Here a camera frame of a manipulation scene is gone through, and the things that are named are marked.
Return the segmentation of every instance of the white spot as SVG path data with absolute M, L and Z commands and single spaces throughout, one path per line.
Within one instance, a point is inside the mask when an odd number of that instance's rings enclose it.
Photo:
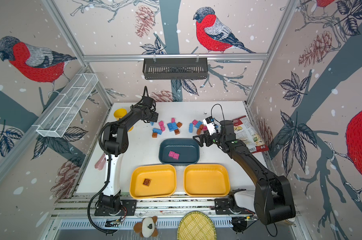
M 338 228 L 337 228 L 335 225 L 333 225 L 332 223 L 330 224 L 330 227 L 331 227 L 333 230 L 338 231 Z
M 47 218 L 47 216 L 49 215 L 49 212 L 45 213 L 37 222 L 36 227 L 38 227 L 39 225 L 41 225 L 41 223 L 44 222 L 44 220 Z
M 13 194 L 20 195 L 22 193 L 22 191 L 23 191 L 23 187 L 19 187 L 16 190 L 14 190 Z

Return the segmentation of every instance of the red and white food package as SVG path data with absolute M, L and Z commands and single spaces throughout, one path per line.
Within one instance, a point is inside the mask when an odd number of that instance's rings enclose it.
M 251 153 L 269 150 L 246 116 L 233 119 L 233 126 L 236 138 L 243 141 Z

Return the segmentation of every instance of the white table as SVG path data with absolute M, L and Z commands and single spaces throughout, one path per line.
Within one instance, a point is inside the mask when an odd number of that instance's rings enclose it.
M 161 142 L 168 138 L 192 138 L 196 134 L 196 128 L 193 133 L 189 133 L 189 123 L 193 120 L 202 121 L 210 116 L 211 108 L 214 104 L 222 105 L 225 119 L 231 120 L 237 117 L 247 115 L 243 102 L 241 101 L 222 101 L 222 102 L 172 102 L 157 103 L 156 112 L 159 114 L 158 122 L 164 121 L 166 130 L 157 138 L 152 138 L 152 129 L 160 128 L 158 123 L 151 126 L 149 123 L 138 121 L 134 125 L 134 129 L 128 132 L 129 147 L 125 152 L 122 160 L 120 185 L 121 192 L 129 192 L 130 177 L 133 171 L 140 166 L 161 164 L 158 159 L 159 146 Z M 113 114 L 119 108 L 125 108 L 129 112 L 130 106 L 135 103 L 114 103 L 107 118 L 107 122 L 115 121 Z M 222 120 L 221 108 L 215 106 L 213 109 L 213 117 L 218 121 Z M 180 134 L 175 135 L 169 132 L 167 123 L 171 122 L 171 118 L 175 118 L 176 122 L 181 122 L 183 126 L 179 129 Z M 103 151 L 97 144 L 87 168 L 84 172 L 82 180 L 79 183 L 76 194 L 87 195 L 98 192 L 104 185 L 106 166 L 103 170 L 95 169 L 94 165 L 99 160 Z M 254 156 L 266 166 L 262 153 L 255 153 Z M 245 188 L 254 190 L 255 186 L 246 172 L 229 156 L 223 153 L 216 145 L 200 148 L 200 159 L 198 163 L 214 163 L 223 165 L 229 174 L 231 189 Z M 186 166 L 175 166 L 177 170 L 177 189 L 176 194 L 184 194 L 183 177 Z

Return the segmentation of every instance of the blue toy block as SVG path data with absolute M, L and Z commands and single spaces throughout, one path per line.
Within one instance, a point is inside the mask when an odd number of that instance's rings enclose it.
M 169 128 L 169 131 L 170 131 L 170 132 L 178 129 L 177 124 L 176 124 L 175 122 L 170 122 L 170 123 L 168 123 L 168 124 L 167 124 L 167 127 Z
M 153 128 L 153 132 L 156 132 L 156 133 L 158 133 L 159 135 L 162 134 L 161 129 L 158 129 L 158 128 Z
M 201 126 L 202 122 L 198 121 L 197 124 L 195 125 L 196 128 L 199 128 Z

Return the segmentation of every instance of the plush toy ear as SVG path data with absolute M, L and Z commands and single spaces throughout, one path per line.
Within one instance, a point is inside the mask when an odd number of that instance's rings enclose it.
M 157 230 L 157 229 L 154 230 L 154 232 L 153 232 L 153 234 L 151 235 L 151 237 L 156 237 L 156 236 L 158 236 L 158 230 Z
M 142 223 L 141 222 L 136 223 L 133 227 L 133 230 L 136 233 L 142 232 Z

